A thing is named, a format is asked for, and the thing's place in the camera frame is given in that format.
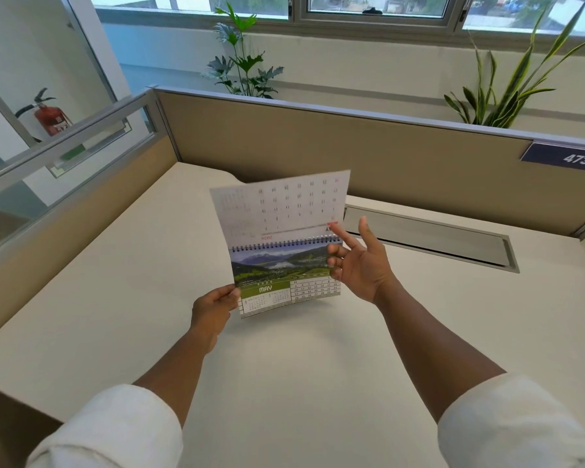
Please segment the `leafy green potted plant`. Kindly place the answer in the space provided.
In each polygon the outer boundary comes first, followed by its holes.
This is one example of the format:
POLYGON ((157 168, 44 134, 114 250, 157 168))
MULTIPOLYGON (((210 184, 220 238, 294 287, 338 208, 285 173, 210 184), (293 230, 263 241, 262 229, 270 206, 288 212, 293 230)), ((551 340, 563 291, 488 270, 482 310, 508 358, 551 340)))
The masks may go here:
POLYGON ((229 2, 217 6, 214 12, 226 17, 226 21, 213 27, 225 53, 208 62, 201 76, 222 86, 231 95, 273 100, 273 95, 279 91, 272 83, 284 72, 284 67, 262 69, 265 51, 251 53, 246 34, 256 24, 257 14, 240 14, 229 2))

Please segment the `navy desk number sign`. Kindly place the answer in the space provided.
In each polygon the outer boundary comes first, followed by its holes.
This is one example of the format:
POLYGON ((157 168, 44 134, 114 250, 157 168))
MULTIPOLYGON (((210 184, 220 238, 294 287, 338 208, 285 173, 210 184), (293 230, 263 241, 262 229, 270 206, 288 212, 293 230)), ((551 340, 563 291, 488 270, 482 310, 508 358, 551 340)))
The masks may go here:
POLYGON ((585 147, 534 141, 520 161, 585 171, 585 147))

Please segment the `beige partition with glass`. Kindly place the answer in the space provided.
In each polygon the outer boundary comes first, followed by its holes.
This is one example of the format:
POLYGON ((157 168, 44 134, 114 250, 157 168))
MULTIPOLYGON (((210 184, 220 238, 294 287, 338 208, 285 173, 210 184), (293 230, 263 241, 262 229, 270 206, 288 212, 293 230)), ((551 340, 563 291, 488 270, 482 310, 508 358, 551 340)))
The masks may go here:
POLYGON ((0 328, 172 165, 156 86, 0 167, 0 328))

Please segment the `spiral-bound desk calendar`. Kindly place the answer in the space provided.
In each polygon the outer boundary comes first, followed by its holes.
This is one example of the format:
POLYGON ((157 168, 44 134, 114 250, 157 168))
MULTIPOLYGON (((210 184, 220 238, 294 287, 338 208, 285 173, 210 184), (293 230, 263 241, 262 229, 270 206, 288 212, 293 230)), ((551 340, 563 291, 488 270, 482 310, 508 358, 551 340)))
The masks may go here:
POLYGON ((341 294, 328 267, 343 224, 350 170, 211 188, 240 317, 341 294))

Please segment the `red fire extinguisher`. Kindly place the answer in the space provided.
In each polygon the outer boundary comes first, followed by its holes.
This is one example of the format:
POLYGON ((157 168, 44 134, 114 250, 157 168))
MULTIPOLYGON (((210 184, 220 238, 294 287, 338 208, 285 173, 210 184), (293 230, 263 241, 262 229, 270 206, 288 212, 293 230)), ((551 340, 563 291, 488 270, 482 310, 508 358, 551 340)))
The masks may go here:
POLYGON ((20 118, 24 113, 32 110, 33 116, 52 137, 73 126, 73 122, 61 108, 47 105, 48 101, 56 100, 56 98, 45 96, 46 91, 46 87, 42 88, 33 98, 32 103, 17 110, 14 116, 20 118))

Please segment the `person's right forearm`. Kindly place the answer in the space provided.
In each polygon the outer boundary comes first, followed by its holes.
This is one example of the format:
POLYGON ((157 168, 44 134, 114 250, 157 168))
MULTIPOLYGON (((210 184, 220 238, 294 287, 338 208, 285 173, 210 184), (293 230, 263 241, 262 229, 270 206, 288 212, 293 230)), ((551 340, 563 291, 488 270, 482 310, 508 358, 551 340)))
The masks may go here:
POLYGON ((469 390, 506 373, 390 278, 373 300, 418 395, 436 423, 469 390))

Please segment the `brown panel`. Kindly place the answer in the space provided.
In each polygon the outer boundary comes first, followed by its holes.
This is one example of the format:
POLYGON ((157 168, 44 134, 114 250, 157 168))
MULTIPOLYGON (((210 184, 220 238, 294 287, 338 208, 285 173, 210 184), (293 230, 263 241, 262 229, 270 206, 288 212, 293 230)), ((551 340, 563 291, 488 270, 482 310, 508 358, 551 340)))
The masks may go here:
POLYGON ((61 425, 0 392, 0 468, 24 468, 34 448, 61 425))

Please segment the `white right shirt sleeve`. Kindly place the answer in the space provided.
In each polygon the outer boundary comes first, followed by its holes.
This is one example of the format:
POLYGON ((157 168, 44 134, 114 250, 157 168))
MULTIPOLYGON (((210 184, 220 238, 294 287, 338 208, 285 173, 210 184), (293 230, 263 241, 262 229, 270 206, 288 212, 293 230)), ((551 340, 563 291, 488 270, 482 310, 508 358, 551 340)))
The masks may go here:
POLYGON ((454 401, 437 426, 450 468, 585 468, 585 430, 528 377, 503 374, 454 401))

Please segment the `green snake plant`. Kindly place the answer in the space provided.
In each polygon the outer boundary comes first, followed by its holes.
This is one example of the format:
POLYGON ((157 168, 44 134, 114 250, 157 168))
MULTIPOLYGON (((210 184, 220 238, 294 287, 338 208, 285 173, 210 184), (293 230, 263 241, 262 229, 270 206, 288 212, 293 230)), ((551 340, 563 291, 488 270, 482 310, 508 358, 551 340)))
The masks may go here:
POLYGON ((491 50, 485 54, 478 49, 468 32, 468 39, 476 59, 476 89, 463 86, 462 97, 454 92, 444 95, 445 104, 464 124, 509 129, 516 121, 527 101, 540 93, 554 92, 555 88, 544 83, 563 62, 585 48, 585 40, 572 48, 566 48, 580 18, 585 11, 585 0, 556 35, 548 51, 532 66, 535 57, 538 29, 544 20, 543 8, 531 30, 528 46, 507 81, 502 92, 495 91, 499 63, 491 50))

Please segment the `person's left forearm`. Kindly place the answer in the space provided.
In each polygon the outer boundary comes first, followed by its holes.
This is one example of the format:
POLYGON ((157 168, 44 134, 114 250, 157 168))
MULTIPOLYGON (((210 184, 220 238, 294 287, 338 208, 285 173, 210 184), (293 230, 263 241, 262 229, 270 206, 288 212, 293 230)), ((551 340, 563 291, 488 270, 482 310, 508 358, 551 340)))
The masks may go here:
POLYGON ((133 385, 154 393, 175 413, 184 427, 211 338, 189 330, 133 385))

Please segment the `person's left hand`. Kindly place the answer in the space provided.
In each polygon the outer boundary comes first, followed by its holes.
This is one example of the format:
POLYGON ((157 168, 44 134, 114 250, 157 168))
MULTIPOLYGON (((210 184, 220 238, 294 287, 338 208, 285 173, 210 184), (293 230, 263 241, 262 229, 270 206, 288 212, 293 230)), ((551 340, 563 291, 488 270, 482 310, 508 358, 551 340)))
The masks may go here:
POLYGON ((230 319, 230 314, 239 306, 227 299, 211 301, 211 291, 195 300, 188 335, 204 355, 216 345, 219 335, 230 319))

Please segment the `grey aluminium window frame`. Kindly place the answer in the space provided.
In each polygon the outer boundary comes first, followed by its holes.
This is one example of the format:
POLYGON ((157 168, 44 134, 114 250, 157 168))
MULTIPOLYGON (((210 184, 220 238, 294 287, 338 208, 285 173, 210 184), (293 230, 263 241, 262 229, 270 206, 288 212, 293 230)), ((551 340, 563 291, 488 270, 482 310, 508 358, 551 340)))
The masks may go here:
MULTIPOLYGON (((273 22, 331 23, 340 26, 380 25, 448 32, 530 33, 540 12, 546 14, 538 33, 560 33, 584 0, 91 0, 94 7, 137 13, 215 14, 232 4, 243 15, 273 22), (363 15, 375 7, 383 15, 363 15)), ((585 11, 573 34, 585 36, 585 11)))

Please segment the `person's right hand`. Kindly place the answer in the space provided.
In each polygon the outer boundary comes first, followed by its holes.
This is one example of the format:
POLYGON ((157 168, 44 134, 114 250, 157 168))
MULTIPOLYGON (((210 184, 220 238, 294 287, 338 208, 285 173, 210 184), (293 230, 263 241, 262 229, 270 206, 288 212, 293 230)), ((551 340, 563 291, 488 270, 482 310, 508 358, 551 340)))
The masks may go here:
POLYGON ((341 225, 333 222, 329 229, 351 252, 344 259, 327 258, 329 269, 342 267, 349 271, 349 282, 345 284, 358 298, 378 305, 383 290, 393 285, 397 279, 390 268, 387 252, 370 253, 362 241, 347 232, 341 225))

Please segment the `beige desk partition panel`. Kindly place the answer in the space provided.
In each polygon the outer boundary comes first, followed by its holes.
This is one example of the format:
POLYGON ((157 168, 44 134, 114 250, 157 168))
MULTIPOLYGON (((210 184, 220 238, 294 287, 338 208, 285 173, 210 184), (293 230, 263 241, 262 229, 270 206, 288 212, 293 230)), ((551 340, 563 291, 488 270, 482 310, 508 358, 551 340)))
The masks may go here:
POLYGON ((524 162, 585 140, 154 87, 182 162, 245 182, 350 170, 361 198, 585 239, 585 166, 524 162))

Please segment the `white left shirt sleeve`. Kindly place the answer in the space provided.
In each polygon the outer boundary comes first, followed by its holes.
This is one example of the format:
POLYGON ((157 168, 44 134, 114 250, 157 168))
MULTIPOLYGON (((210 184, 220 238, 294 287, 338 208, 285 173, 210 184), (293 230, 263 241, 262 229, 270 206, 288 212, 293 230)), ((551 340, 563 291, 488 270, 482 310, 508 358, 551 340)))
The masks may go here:
POLYGON ((177 468, 182 451, 171 407, 148 389, 121 384, 42 440, 25 468, 177 468))

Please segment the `white shirt sleeve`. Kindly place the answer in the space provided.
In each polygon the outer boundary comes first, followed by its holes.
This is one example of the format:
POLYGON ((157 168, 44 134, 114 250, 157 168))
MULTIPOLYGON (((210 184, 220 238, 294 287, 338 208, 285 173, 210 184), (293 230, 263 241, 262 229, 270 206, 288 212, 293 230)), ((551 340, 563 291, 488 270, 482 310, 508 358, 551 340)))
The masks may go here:
POLYGON ((454 401, 437 426, 450 468, 585 468, 585 430, 528 377, 503 374, 454 401))
POLYGON ((25 468, 177 468, 182 451, 171 407, 148 389, 121 384, 42 440, 25 468))

